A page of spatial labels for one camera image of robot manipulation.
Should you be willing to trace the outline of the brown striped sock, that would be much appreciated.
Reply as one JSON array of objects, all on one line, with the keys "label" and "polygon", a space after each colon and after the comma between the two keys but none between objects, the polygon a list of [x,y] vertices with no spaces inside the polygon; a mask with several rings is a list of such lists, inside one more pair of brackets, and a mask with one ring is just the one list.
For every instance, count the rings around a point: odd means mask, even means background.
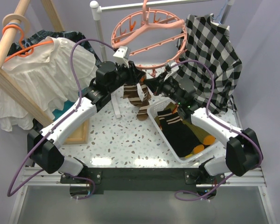
[{"label": "brown striped sock", "polygon": [[142,105],[142,100],[139,97],[136,85],[125,84],[123,98],[127,98],[133,106],[141,107]]},{"label": "brown striped sock", "polygon": [[137,119],[140,121],[144,121],[148,118],[148,113],[147,109],[149,107],[149,100],[150,100],[150,93],[148,90],[148,87],[143,83],[140,82],[140,86],[143,92],[143,100],[142,103],[140,104],[140,109],[136,115]]}]

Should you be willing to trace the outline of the pink round clip hanger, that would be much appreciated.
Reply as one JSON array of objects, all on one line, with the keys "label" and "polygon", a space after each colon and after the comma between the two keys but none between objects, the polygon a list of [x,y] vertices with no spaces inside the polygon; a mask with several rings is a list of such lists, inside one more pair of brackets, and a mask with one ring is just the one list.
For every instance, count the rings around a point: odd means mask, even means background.
[{"label": "pink round clip hanger", "polygon": [[148,1],[143,1],[142,9],[124,17],[115,26],[111,45],[115,49],[129,47],[128,57],[134,59],[138,54],[156,56],[155,50],[161,49],[166,44],[181,40],[182,45],[172,53],[166,53],[168,58],[161,58],[156,63],[136,63],[140,70],[147,71],[165,67],[167,64],[179,61],[186,45],[187,31],[185,21],[172,12],[148,6]]}]

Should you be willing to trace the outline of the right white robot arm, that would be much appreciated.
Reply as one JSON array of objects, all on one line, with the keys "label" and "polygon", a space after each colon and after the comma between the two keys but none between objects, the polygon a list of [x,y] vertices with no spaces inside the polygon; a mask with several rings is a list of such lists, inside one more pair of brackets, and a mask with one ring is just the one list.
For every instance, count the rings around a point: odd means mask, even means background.
[{"label": "right white robot arm", "polygon": [[221,142],[225,156],[214,157],[204,163],[198,177],[203,183],[210,183],[215,175],[231,172],[243,176],[247,171],[258,168],[263,161],[256,133],[247,128],[242,130],[232,126],[194,100],[195,88],[188,78],[179,81],[166,77],[166,72],[158,77],[145,79],[144,84],[154,95],[163,94],[178,104],[178,114],[189,123],[202,128]]}]

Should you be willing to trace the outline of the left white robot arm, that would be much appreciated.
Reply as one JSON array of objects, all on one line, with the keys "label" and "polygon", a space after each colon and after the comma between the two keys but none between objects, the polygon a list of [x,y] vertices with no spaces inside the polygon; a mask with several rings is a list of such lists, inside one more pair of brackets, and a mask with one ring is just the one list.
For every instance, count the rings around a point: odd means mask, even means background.
[{"label": "left white robot arm", "polygon": [[28,155],[48,174],[56,171],[70,174],[77,183],[87,179],[84,164],[78,159],[67,159],[60,152],[65,140],[90,117],[111,101],[111,93],[125,84],[136,85],[145,72],[136,68],[132,61],[128,65],[103,62],[96,76],[82,93],[82,98],[51,125],[40,131],[31,130],[27,136]]}]

